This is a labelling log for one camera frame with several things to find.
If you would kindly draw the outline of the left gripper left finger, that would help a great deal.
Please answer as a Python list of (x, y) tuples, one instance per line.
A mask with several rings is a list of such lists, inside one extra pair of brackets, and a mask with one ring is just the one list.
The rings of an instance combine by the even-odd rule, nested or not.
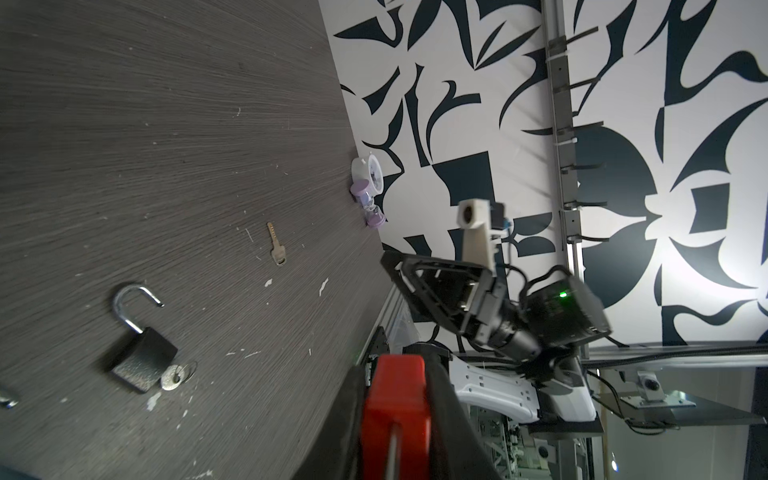
[(365, 405), (365, 367), (346, 374), (319, 434), (293, 479), (361, 479), (361, 426)]

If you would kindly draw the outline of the red padlock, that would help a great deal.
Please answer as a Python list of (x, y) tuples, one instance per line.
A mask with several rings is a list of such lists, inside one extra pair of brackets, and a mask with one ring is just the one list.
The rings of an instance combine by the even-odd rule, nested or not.
[(362, 477), (383, 479), (394, 452), (400, 479), (429, 478), (430, 436), (424, 359), (379, 357), (362, 416)]

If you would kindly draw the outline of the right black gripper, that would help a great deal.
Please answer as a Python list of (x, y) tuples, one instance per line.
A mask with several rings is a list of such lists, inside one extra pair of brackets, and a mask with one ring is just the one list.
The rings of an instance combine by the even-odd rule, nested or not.
[(510, 341), (508, 291), (478, 264), (384, 251), (380, 264), (418, 321), (473, 342)]

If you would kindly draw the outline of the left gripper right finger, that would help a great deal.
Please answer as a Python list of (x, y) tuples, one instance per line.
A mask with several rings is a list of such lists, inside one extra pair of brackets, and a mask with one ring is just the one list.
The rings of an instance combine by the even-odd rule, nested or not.
[(425, 364), (431, 427), (430, 479), (500, 479), (463, 410), (437, 354)]

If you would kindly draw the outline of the small brass key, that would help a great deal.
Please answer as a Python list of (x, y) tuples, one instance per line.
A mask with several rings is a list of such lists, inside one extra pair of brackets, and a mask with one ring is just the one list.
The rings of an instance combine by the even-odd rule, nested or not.
[(267, 229), (270, 235), (270, 239), (272, 242), (272, 249), (271, 249), (271, 257), (276, 265), (282, 266), (286, 263), (286, 249), (285, 247), (280, 243), (274, 225), (272, 222), (267, 223)]

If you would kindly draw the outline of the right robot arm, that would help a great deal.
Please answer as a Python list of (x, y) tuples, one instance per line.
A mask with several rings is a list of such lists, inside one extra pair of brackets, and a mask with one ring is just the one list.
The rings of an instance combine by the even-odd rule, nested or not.
[(409, 306), (438, 326), (505, 358), (565, 422), (597, 413), (577, 359), (611, 327), (601, 301), (562, 265), (526, 280), (516, 301), (478, 264), (387, 251), (381, 264)]

